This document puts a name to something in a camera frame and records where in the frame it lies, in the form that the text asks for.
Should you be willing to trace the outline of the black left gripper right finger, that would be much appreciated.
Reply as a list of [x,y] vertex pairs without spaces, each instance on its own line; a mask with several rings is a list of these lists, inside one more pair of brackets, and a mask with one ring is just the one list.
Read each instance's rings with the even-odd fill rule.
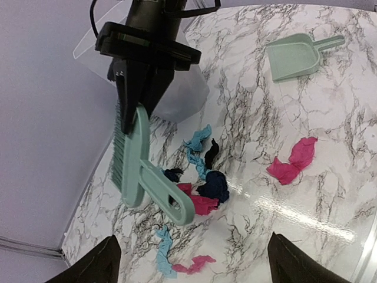
[[341,283],[345,279],[309,257],[282,234],[270,238],[270,273],[273,282]]

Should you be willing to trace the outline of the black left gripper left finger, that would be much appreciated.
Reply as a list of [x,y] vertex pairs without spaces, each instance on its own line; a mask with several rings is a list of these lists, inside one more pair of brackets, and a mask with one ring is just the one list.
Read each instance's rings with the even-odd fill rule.
[[50,283],[118,282],[121,248],[115,235],[106,237]]

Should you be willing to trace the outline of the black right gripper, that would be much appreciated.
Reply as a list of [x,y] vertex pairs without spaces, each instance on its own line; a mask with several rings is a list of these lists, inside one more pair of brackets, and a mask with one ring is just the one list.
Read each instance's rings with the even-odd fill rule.
[[174,71],[200,62],[201,52],[187,45],[180,27],[199,15],[201,10],[187,9],[185,1],[121,1],[95,21],[94,72],[110,80],[114,63],[124,134],[133,129],[139,101],[150,117]]

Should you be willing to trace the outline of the blue twisted paper scrap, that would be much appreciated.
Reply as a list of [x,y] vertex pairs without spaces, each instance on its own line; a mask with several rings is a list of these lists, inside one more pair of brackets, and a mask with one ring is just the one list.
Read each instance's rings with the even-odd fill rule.
[[194,132],[192,138],[189,141],[183,141],[186,148],[187,160],[190,164],[193,164],[196,168],[198,176],[201,180],[205,180],[209,169],[206,168],[204,159],[200,157],[203,151],[202,142],[207,140],[212,134],[211,125],[207,125],[202,130]]

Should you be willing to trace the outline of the green hand brush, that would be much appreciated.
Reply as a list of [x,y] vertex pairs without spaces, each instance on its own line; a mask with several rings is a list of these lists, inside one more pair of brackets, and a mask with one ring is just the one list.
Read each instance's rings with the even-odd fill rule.
[[111,180],[128,208],[141,206],[144,194],[176,224],[190,224],[195,216],[192,200],[149,161],[150,122],[145,108],[136,108],[129,134],[121,130],[121,111],[117,105],[114,127]]

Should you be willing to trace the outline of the navy blue paper scrap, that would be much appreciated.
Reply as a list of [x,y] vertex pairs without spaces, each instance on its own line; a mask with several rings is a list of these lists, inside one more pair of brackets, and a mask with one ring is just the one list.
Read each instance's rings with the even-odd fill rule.
[[199,186],[197,192],[200,196],[218,199],[220,203],[226,202],[230,196],[225,175],[216,170],[208,172],[205,184]]

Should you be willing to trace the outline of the large pink paper scrap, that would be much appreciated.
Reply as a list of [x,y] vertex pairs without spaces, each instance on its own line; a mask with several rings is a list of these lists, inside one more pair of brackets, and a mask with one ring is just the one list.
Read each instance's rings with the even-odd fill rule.
[[307,168],[315,155],[317,137],[301,138],[292,148],[288,163],[282,163],[277,157],[267,168],[269,175],[276,178],[281,185],[291,184]]

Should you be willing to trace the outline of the green plastic dustpan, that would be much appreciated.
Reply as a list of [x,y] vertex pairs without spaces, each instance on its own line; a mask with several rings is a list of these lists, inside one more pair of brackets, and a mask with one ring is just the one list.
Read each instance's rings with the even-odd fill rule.
[[343,35],[314,41],[310,35],[297,33],[266,45],[274,83],[311,75],[319,69],[321,52],[345,43]]

